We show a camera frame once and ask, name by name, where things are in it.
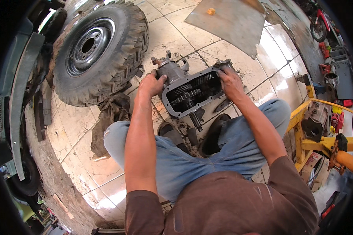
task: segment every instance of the gear teeth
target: gear teeth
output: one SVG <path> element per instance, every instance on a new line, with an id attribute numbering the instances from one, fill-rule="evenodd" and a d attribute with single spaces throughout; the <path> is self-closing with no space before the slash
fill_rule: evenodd
<path id="1" fill-rule="evenodd" d="M 199 94 L 201 92 L 200 89 L 196 89 L 190 92 L 185 92 L 183 95 L 181 95 L 179 98 L 175 99 L 173 102 L 171 102 L 172 105 L 177 105 L 181 102 L 183 102 L 184 100 L 186 100 L 187 98 L 190 98 L 192 96 L 195 96 L 197 94 Z"/>

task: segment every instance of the blue jeans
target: blue jeans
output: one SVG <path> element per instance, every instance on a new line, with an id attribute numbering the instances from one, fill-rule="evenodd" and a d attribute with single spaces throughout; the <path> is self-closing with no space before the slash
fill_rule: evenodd
<path id="1" fill-rule="evenodd" d="M 273 99 L 259 106 L 259 109 L 283 137 L 290 119 L 287 102 Z M 107 151 L 123 169 L 129 124 L 128 121 L 117 121 L 104 134 Z M 208 158 L 190 156 L 177 148 L 169 138 L 156 135 L 155 140 L 157 191 L 172 203 L 186 185 L 201 176 L 212 172 L 235 171 L 250 179 L 266 163 L 243 116 L 224 122 L 218 139 L 221 151 Z"/>

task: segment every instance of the gear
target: gear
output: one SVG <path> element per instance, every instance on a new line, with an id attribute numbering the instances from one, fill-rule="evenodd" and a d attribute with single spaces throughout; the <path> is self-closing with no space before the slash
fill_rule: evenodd
<path id="1" fill-rule="evenodd" d="M 175 95 L 181 95 L 181 94 L 183 94 L 183 93 L 189 91 L 190 89 L 192 89 L 192 85 L 191 85 L 191 84 L 184 84 L 184 85 L 182 85 L 182 86 L 176 88 L 176 89 L 174 90 L 174 94 L 175 94 Z"/>
<path id="2" fill-rule="evenodd" d="M 177 105 L 185 100 L 187 100 L 190 97 L 193 97 L 201 92 L 200 89 L 196 89 L 193 91 L 185 92 L 183 95 L 181 95 L 179 98 L 175 99 L 173 102 L 171 102 L 172 105 Z"/>

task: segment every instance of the brown t-shirt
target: brown t-shirt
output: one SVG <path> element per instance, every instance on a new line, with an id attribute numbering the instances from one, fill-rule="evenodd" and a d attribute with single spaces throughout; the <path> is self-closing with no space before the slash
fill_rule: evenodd
<path id="1" fill-rule="evenodd" d="M 268 184 L 230 171 L 202 176 L 184 188 L 166 218 L 155 193 L 129 192 L 126 234 L 314 233 L 317 206 L 293 162 L 280 157 L 269 171 Z"/>

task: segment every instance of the hand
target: hand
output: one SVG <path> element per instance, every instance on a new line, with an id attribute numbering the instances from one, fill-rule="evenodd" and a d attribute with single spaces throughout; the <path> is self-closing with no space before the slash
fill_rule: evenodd
<path id="1" fill-rule="evenodd" d="M 140 82 L 138 87 L 138 95 L 146 99 L 151 99 L 153 96 L 159 94 L 163 89 L 167 76 L 162 75 L 160 79 L 156 79 L 155 76 L 157 70 L 153 69 L 151 73 L 148 73 L 145 78 Z"/>
<path id="2" fill-rule="evenodd" d="M 221 87 L 226 96 L 231 101 L 235 101 L 236 98 L 246 95 L 242 81 L 234 69 L 224 66 L 221 70 L 218 70 L 218 75 L 221 78 Z"/>

